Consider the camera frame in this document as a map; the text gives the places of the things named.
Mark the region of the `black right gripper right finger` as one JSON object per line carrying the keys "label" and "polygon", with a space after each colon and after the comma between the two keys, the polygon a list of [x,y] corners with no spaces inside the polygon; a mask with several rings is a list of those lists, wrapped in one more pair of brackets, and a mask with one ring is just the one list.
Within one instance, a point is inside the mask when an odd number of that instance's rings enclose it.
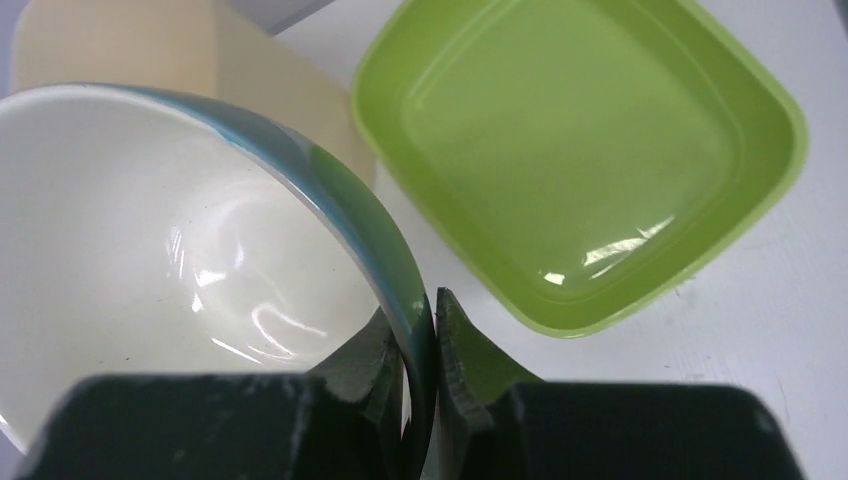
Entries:
{"label": "black right gripper right finger", "polygon": [[437,293],[443,479],[799,479],[771,412],[727,385],[545,381]]}

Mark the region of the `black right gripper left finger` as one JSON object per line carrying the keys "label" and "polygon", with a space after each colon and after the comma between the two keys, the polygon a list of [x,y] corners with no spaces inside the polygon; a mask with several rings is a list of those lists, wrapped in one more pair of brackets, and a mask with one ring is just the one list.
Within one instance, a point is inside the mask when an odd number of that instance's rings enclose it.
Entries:
{"label": "black right gripper left finger", "polygon": [[389,322],[305,373],[108,375],[59,402],[19,479],[398,479],[403,374]]}

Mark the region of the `white bowl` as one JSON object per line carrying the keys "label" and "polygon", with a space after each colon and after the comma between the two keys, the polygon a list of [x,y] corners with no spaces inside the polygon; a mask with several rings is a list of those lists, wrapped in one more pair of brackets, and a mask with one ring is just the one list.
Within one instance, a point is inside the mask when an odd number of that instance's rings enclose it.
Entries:
{"label": "white bowl", "polygon": [[341,161],[218,100],[70,83],[1,103],[1,429],[108,375],[305,373],[382,311],[420,476],[436,338],[396,223]]}

